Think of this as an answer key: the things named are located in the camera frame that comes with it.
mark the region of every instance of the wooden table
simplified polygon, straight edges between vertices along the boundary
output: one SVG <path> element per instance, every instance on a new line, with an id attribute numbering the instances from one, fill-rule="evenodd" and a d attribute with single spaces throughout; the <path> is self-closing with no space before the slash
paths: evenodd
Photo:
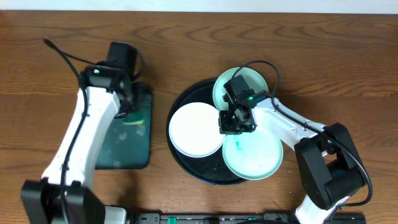
<path id="1" fill-rule="evenodd" d="M 95 194 L 134 212 L 263 213 L 293 210 L 305 195 L 294 152 L 269 178 L 218 187 L 189 176 L 174 161 L 166 118 L 189 86 L 248 61 L 281 70 L 277 96 L 289 108 L 351 133 L 374 185 L 368 223 L 398 218 L 398 17 L 331 14 L 163 12 L 0 12 L 0 222 L 25 223 L 19 198 L 39 180 L 75 108 L 77 84 L 66 63 L 42 43 L 100 61 L 109 42 L 144 55 L 143 80 L 154 87 L 150 163 L 143 170 L 101 170 Z M 75 62 L 78 70 L 85 65 Z M 269 86 L 275 73 L 254 65 Z M 350 202 L 360 201 L 364 188 Z"/>

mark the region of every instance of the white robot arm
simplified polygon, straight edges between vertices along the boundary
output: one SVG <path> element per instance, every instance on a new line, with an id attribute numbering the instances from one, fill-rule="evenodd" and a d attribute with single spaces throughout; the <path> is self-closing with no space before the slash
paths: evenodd
<path id="1" fill-rule="evenodd" d="M 274 102 L 280 109 L 288 113 L 295 119 L 307 123 L 310 126 L 316 128 L 319 131 L 323 131 L 324 124 L 310 121 L 307 118 L 297 114 L 296 112 L 288 109 L 286 106 L 280 103 L 277 98 L 274 98 Z M 265 129 L 274 133 L 280 140 L 294 150 L 294 146 L 299 143 L 303 138 L 312 138 L 317 133 L 305 129 L 303 126 L 297 124 L 291 119 L 286 118 L 280 112 L 278 112 L 272 105 L 271 98 L 267 98 L 257 104 L 252 109 L 252 115 L 257 128 Z M 326 156 L 326 151 L 322 152 L 322 156 Z M 333 207 L 328 210 L 320 209 L 315 205 L 308 195 L 305 196 L 303 203 L 296 209 L 295 216 L 301 224 L 322 224 L 330 215 L 334 214 L 336 206 L 343 203 L 349 197 L 345 197 L 337 202 Z"/>
<path id="2" fill-rule="evenodd" d="M 116 92 L 109 92 L 105 88 L 89 86 L 85 91 L 89 102 L 89 116 L 86 117 L 72 149 L 68 163 L 69 169 L 66 173 L 66 185 L 71 186 L 73 181 L 77 181 L 82 186 L 93 190 L 94 169 L 98 154 L 108 127 L 119 112 L 120 102 Z M 42 179 L 48 178 L 49 184 L 60 184 L 62 164 L 83 110 L 83 93 L 79 90 L 76 109 L 65 137 L 53 161 L 42 175 Z"/>
<path id="3" fill-rule="evenodd" d="M 307 193 L 295 211 L 301 224 L 327 222 L 345 200 L 369 182 L 343 125 L 336 123 L 326 127 L 310 121 L 282 105 L 270 93 L 255 93 L 241 75 L 232 77 L 224 88 L 227 93 L 224 100 L 229 109 L 220 111 L 220 133 L 240 134 L 256 128 L 265 129 L 295 151 Z M 323 156 L 336 153 L 337 159 L 325 164 Z"/>

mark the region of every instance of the black tray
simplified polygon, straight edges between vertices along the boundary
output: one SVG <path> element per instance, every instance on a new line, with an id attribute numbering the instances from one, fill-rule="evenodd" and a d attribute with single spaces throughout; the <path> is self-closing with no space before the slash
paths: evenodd
<path id="1" fill-rule="evenodd" d="M 188 157 L 174 148 L 169 137 L 169 124 L 173 114 L 182 106 L 202 102 L 214 106 L 213 86 L 216 80 L 205 80 L 197 83 L 185 90 L 175 101 L 167 118 L 166 135 L 170 151 L 182 169 L 195 178 L 208 184 L 215 185 L 235 185 L 240 184 L 246 179 L 236 176 L 226 166 L 223 159 L 222 146 L 212 155 L 203 158 Z"/>

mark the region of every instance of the mint green plate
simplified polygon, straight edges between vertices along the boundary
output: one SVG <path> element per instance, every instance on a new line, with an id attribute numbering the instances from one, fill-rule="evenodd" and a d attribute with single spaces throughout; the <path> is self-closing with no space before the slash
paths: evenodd
<path id="1" fill-rule="evenodd" d="M 223 157 L 228 168 L 247 180 L 260 180 L 272 175 L 280 166 L 284 150 L 279 138 L 257 128 L 252 133 L 227 135 Z"/>

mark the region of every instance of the white plate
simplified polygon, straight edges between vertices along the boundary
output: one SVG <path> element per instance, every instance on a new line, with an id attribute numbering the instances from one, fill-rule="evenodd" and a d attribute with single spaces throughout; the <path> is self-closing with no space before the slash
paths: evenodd
<path id="1" fill-rule="evenodd" d="M 179 108 L 169 124 L 174 147 L 189 157 L 206 157 L 217 151 L 225 138 L 218 127 L 218 110 L 206 103 L 189 103 Z"/>
<path id="2" fill-rule="evenodd" d="M 216 83 L 213 87 L 213 102 L 216 108 L 221 110 L 228 110 L 228 103 L 224 102 L 223 96 L 226 94 L 224 89 L 224 84 L 231 79 L 234 75 L 237 68 L 231 68 L 224 73 L 222 73 L 216 80 Z M 242 75 L 246 83 L 248 83 L 249 87 L 254 90 L 254 92 L 258 93 L 262 90 L 268 91 L 268 85 L 265 79 L 260 75 L 260 73 L 256 72 L 251 68 L 242 68 L 236 76 Z"/>
<path id="3" fill-rule="evenodd" d="M 252 133 L 227 135 L 223 157 L 228 168 L 247 180 L 272 175 L 280 166 L 284 150 L 279 138 L 257 128 Z"/>

